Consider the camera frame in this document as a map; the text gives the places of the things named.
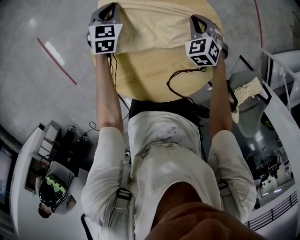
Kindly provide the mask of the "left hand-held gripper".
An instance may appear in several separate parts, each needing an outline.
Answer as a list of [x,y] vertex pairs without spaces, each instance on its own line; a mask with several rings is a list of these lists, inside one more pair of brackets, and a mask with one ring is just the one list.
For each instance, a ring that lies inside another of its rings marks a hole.
[[120,22],[120,5],[112,2],[97,9],[91,16],[87,40],[92,54],[115,53],[123,24]]

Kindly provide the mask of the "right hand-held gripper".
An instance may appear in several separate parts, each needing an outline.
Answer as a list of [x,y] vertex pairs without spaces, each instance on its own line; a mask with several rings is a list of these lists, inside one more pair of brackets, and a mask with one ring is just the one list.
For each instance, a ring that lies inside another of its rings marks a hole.
[[186,55],[197,67],[216,66],[221,51],[224,59],[228,57],[228,45],[218,39],[223,34],[215,29],[210,19],[202,15],[192,15],[189,23],[191,40],[185,43]]

